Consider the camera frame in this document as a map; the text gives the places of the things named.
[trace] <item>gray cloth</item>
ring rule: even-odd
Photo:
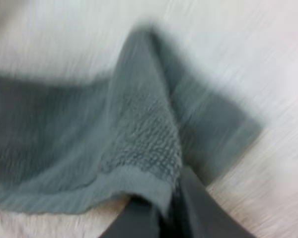
[[[89,85],[0,74],[0,208],[75,214],[136,194],[166,213],[183,164],[208,185],[260,131],[139,28]]]

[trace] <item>fabric fold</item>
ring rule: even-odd
[[[0,208],[76,214],[135,194],[166,214],[182,165],[205,185],[223,174],[261,126],[181,58],[142,27],[89,85],[0,74]]]

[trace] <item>white fluffy rug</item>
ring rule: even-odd
[[[0,0],[0,69],[90,79],[146,19],[266,122],[214,198],[258,237],[298,238],[298,0]],[[95,238],[125,202],[79,216],[0,211],[0,238]]]

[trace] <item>terry cloth texture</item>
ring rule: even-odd
[[[82,213],[136,194],[166,214],[183,164],[208,185],[261,131],[152,28],[111,74],[47,85],[0,74],[0,208]]]

